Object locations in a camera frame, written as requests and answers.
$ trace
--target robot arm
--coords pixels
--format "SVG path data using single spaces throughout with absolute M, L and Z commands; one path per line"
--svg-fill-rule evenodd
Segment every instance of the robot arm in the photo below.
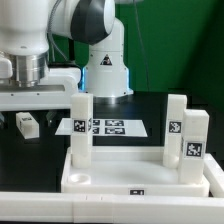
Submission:
M 55 3 L 56 0 L 0 0 L 0 80 L 11 76 L 11 85 L 32 87 L 47 75 L 46 31 Z M 52 32 L 97 43 L 112 30 L 114 7 L 114 0 L 62 0 Z
M 50 10 L 55 2 L 50 1 Z M 114 18 L 114 0 L 62 0 L 55 13 L 52 32 L 92 45 L 111 33 Z

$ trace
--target small white box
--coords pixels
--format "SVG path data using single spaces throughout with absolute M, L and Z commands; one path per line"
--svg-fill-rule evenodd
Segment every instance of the small white box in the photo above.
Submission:
M 25 139 L 39 138 L 39 124 L 30 113 L 17 113 L 16 125 Z
M 71 97 L 71 118 L 88 120 L 93 117 L 93 95 L 87 93 L 74 94 Z

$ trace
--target white cube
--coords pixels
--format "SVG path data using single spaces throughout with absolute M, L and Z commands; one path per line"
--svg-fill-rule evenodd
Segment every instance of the white cube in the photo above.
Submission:
M 17 113 L 16 125 L 25 139 L 39 138 L 39 124 L 30 113 Z

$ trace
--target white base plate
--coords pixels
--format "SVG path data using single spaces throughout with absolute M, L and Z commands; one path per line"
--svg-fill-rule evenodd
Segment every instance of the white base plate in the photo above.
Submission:
M 153 195 L 153 196 L 191 196 L 207 197 L 209 183 L 205 177 L 200 185 L 178 183 L 178 173 L 162 165 L 160 148 L 126 148 L 116 160 L 112 147 L 94 147 L 92 165 L 89 169 L 75 169 L 71 166 L 71 152 L 68 150 L 62 177 L 62 191 L 65 193 L 115 194 L 115 195 Z M 151 160 L 141 160 L 138 154 L 148 154 Z

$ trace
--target black sticker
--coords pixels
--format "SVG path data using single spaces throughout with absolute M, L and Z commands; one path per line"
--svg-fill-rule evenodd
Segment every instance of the black sticker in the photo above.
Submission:
M 94 135 L 99 135 L 99 134 L 100 134 L 100 128 L 98 128 L 98 127 L 93 127 L 93 134 L 94 134 Z
M 107 54 L 100 65 L 112 65 L 109 55 Z
M 186 156 L 187 157 L 202 157 L 202 149 L 203 149 L 202 143 L 188 142 Z
M 181 122 L 170 121 L 169 123 L 169 133 L 181 133 Z
M 32 121 L 31 117 L 22 118 L 23 121 Z
M 105 128 L 106 135 L 125 135 L 124 128 Z
M 130 195 L 145 195 L 144 190 L 130 190 Z
M 74 120 L 74 131 L 75 132 L 86 132 L 86 122 L 81 120 Z
M 122 126 L 124 126 L 124 121 L 122 121 L 122 120 L 105 120 L 105 126 L 122 127 Z
M 99 125 L 100 125 L 100 120 L 94 119 L 93 126 L 99 126 Z

